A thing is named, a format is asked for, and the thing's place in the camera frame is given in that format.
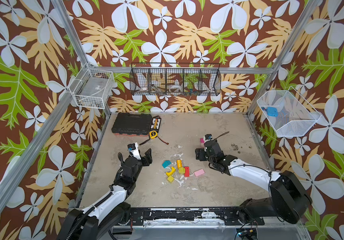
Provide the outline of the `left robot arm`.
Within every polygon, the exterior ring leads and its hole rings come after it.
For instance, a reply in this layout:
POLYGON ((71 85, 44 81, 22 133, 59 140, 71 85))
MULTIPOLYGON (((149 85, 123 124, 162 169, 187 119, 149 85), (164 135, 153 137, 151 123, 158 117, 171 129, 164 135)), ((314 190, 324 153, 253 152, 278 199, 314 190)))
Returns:
POLYGON ((71 210, 60 229, 58 240, 97 240, 116 224, 130 221, 131 205, 125 200, 134 191, 142 168, 152 164, 153 159, 152 149, 148 149, 143 157, 131 148, 129 152, 126 160, 118 153, 121 166, 109 186, 110 190, 89 207, 71 210))

